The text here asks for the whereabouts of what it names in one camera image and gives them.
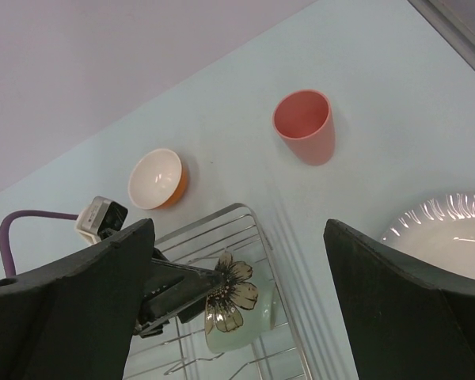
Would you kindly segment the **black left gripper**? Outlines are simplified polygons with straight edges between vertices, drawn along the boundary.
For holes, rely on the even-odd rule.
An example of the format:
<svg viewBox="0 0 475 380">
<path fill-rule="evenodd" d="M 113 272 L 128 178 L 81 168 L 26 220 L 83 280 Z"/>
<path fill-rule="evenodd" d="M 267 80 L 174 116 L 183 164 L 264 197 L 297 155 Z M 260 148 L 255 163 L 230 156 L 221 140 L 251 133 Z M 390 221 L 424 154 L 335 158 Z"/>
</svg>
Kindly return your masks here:
<svg viewBox="0 0 475 380">
<path fill-rule="evenodd" d="M 133 334 L 142 338 L 163 333 L 169 320 L 206 298 L 222 284 L 222 274 L 169 261 L 154 249 Z"/>
</svg>

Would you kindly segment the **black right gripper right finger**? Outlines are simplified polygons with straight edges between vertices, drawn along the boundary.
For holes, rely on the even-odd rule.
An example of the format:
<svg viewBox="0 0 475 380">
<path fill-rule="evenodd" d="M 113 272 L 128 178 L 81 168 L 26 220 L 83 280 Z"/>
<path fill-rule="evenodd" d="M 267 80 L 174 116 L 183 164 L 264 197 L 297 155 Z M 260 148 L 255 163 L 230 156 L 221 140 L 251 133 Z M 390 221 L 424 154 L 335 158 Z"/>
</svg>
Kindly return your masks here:
<svg viewBox="0 0 475 380">
<path fill-rule="evenodd" d="M 330 219 L 324 242 L 361 379 L 475 379 L 475 279 Z"/>
</svg>

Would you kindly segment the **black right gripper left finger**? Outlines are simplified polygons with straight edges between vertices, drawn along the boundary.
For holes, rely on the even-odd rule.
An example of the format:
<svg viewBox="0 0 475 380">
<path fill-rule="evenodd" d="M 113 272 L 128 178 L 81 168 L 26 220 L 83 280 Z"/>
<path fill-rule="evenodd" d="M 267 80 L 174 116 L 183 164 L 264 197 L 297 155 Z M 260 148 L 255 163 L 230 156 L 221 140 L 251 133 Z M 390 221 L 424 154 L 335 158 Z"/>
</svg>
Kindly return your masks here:
<svg viewBox="0 0 475 380">
<path fill-rule="evenodd" d="M 0 379 L 121 379 L 154 247 L 142 219 L 0 280 Z"/>
</svg>

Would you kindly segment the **green floral ceramic bowl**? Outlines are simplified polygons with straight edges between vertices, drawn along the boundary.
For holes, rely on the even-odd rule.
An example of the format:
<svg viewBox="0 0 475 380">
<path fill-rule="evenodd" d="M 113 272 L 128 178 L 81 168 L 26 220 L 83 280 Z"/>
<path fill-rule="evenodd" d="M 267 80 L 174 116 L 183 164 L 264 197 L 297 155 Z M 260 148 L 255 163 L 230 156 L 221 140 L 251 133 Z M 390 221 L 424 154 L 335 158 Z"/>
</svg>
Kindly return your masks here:
<svg viewBox="0 0 475 380">
<path fill-rule="evenodd" d="M 206 298 L 204 332 L 209 351 L 222 354 L 274 329 L 279 293 L 269 264 L 251 253 L 226 250 L 215 270 L 224 282 Z"/>
</svg>

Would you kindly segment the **white fluted plate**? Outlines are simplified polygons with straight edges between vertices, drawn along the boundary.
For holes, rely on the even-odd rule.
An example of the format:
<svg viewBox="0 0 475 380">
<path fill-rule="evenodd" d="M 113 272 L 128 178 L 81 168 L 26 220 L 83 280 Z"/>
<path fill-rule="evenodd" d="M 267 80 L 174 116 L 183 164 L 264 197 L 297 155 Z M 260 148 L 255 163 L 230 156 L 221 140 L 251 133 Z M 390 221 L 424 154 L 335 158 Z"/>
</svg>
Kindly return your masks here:
<svg viewBox="0 0 475 380">
<path fill-rule="evenodd" d="M 403 211 L 380 242 L 443 270 L 475 279 L 475 192 L 452 192 Z"/>
</svg>

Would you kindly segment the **orange bowl white inside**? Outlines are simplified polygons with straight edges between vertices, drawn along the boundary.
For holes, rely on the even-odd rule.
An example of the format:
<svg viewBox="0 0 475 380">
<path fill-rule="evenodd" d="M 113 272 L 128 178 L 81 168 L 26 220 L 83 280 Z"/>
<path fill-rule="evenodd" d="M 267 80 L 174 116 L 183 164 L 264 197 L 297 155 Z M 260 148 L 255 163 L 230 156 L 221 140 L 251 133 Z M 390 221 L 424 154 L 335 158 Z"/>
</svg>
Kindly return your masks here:
<svg viewBox="0 0 475 380">
<path fill-rule="evenodd" d="M 139 209 L 154 210 L 175 205 L 188 187 L 188 170 L 180 156 L 159 148 L 143 156 L 129 177 L 127 191 Z"/>
</svg>

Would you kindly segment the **pink plastic cup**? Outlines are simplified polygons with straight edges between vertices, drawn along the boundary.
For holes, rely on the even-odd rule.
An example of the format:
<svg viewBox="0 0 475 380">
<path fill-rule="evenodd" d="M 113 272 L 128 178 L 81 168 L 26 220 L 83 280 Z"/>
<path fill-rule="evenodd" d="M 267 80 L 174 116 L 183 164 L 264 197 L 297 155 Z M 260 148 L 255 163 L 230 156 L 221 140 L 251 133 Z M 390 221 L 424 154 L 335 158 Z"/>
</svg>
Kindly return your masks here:
<svg viewBox="0 0 475 380">
<path fill-rule="evenodd" d="M 324 165 L 332 158 L 336 147 L 333 111 L 323 93 L 303 89 L 287 95 L 276 106 L 272 125 L 307 165 Z"/>
</svg>

